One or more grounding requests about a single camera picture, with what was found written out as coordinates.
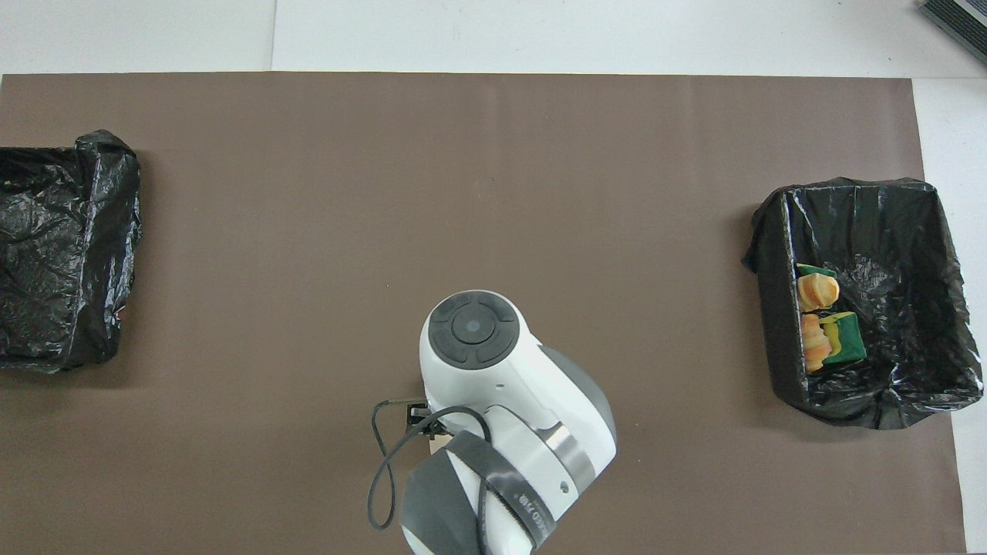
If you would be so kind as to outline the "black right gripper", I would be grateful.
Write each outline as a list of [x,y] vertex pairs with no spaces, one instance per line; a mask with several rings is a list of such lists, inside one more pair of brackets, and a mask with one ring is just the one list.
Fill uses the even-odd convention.
[[406,407],[406,432],[412,432],[417,428],[417,435],[425,436],[428,439],[436,439],[437,436],[448,436],[449,432],[439,419],[430,421],[427,425],[422,425],[433,411],[430,410],[426,402],[412,402]]

